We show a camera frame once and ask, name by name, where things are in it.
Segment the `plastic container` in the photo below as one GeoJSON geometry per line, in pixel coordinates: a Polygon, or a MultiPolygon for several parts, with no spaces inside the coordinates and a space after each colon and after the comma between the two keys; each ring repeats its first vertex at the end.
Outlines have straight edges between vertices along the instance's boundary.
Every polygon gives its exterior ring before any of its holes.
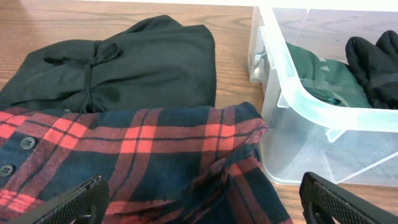
{"type": "Polygon", "coordinates": [[[398,31],[398,12],[254,8],[248,66],[262,82],[265,173],[298,185],[307,171],[334,182],[398,186],[398,111],[324,103],[301,85],[285,41],[346,61],[352,36],[375,43],[398,31]]]}

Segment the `red and black plaid shirt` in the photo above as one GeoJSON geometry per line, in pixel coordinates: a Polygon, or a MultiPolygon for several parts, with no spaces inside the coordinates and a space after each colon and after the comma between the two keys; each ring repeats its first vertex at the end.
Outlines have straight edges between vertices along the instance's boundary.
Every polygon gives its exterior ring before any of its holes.
{"type": "Polygon", "coordinates": [[[249,103],[97,114],[0,105],[0,223],[96,174],[103,223],[292,223],[258,162],[267,131],[249,103]],[[21,141],[36,144],[24,149],[21,141]]]}

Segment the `flannel shirt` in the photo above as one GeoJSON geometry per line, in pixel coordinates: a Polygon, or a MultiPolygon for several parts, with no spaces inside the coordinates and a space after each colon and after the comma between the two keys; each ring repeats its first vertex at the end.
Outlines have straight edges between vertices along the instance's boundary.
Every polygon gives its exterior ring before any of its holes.
{"type": "Polygon", "coordinates": [[[103,223],[292,223],[259,163],[250,103],[78,114],[0,105],[0,223],[96,174],[103,223]],[[31,149],[21,141],[33,137],[31,149]]]}

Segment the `translucent box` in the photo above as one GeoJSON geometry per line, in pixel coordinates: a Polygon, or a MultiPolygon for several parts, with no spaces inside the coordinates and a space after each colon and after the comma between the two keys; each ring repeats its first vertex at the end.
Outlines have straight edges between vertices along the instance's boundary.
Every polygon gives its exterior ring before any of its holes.
{"type": "Polygon", "coordinates": [[[261,140],[268,178],[298,185],[307,171],[334,182],[398,186],[398,111],[324,103],[301,85],[285,41],[346,61],[352,36],[375,43],[398,32],[398,12],[254,8],[248,67],[262,82],[261,140]]]}

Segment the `button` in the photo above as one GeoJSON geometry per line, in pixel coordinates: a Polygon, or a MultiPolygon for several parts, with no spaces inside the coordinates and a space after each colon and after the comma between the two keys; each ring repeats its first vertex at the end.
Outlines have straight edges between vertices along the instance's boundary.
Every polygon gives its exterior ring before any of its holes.
{"type": "Polygon", "coordinates": [[[5,165],[0,168],[0,177],[7,177],[14,171],[13,165],[5,165]]]}
{"type": "Polygon", "coordinates": [[[28,138],[24,138],[21,141],[21,147],[23,149],[32,149],[33,146],[36,145],[36,139],[32,138],[32,137],[28,137],[28,138]]]}

